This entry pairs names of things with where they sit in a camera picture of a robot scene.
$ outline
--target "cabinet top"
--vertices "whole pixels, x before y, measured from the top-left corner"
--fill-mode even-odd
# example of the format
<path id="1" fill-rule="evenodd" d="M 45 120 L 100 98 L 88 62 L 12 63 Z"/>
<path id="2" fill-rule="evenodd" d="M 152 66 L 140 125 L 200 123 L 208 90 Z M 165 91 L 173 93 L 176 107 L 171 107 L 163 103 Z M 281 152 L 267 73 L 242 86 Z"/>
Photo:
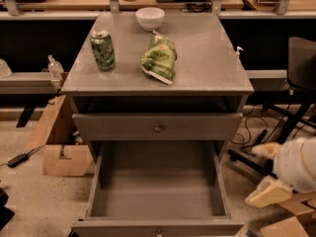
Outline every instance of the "cabinet top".
<path id="1" fill-rule="evenodd" d="M 93 31 L 110 33 L 116 67 L 100 71 L 90 45 Z M 253 87 L 216 15 L 166 12 L 157 30 L 174 41 L 178 54 L 173 85 L 147 77 L 140 69 L 151 33 L 132 12 L 102 13 L 88 34 L 62 88 L 72 96 L 249 95 Z"/>

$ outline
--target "cardboard box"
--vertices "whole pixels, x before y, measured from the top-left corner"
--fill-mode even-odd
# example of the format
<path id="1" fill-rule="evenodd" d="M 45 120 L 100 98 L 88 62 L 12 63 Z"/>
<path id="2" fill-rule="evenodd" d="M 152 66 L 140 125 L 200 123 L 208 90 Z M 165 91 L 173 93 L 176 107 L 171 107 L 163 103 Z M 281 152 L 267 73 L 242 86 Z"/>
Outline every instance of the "cardboard box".
<path id="1" fill-rule="evenodd" d="M 316 237 L 316 193 L 295 194 L 279 205 L 293 216 L 262 228 L 264 237 Z"/>
<path id="2" fill-rule="evenodd" d="M 42 173 L 50 176 L 83 176 L 93 159 L 88 145 L 73 145 L 76 130 L 65 96 L 45 107 L 25 150 L 42 147 Z"/>

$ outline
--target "can top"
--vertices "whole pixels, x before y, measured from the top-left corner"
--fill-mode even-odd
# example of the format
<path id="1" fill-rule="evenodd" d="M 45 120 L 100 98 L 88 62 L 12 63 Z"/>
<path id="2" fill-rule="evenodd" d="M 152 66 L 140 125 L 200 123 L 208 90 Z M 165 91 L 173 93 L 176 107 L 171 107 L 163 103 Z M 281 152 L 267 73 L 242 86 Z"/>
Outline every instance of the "can top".
<path id="1" fill-rule="evenodd" d="M 98 39 L 98 38 L 104 38 L 108 35 L 109 35 L 109 32 L 107 32 L 105 30 L 101 30 L 98 32 L 92 32 L 91 37 Z"/>

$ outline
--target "chip bag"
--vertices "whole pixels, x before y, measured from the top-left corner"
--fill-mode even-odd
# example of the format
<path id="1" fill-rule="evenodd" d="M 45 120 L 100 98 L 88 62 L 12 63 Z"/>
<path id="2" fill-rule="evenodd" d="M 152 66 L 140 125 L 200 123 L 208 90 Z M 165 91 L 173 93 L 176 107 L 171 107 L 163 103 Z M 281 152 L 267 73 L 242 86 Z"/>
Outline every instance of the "chip bag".
<path id="1" fill-rule="evenodd" d="M 174 43 L 153 31 L 149 48 L 141 57 L 140 68 L 146 75 L 172 85 L 176 59 Z"/>

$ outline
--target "green can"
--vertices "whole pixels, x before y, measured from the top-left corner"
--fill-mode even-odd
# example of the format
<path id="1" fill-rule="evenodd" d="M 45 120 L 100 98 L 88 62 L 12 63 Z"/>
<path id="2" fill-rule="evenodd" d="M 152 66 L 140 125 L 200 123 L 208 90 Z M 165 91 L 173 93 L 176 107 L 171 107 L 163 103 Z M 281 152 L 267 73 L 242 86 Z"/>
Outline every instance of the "green can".
<path id="1" fill-rule="evenodd" d="M 90 38 L 92 52 L 100 70 L 107 71 L 115 67 L 115 49 L 107 31 L 93 32 Z"/>

